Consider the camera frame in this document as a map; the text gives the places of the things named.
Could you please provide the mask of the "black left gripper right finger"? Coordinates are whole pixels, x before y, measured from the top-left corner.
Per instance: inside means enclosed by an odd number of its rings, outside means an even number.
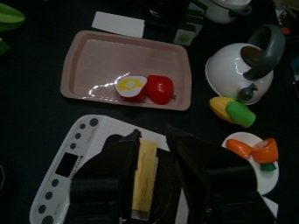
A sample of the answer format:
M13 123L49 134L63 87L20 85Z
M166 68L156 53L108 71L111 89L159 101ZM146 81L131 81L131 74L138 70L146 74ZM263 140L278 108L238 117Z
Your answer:
M251 163L172 126L166 141L187 200L187 224L276 224Z

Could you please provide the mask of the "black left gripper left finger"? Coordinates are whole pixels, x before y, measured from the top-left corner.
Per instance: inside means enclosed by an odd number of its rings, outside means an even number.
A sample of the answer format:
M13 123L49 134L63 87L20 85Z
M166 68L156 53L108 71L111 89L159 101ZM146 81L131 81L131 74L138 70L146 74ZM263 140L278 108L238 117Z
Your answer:
M69 186L65 224L130 224L142 133L112 135L79 168Z

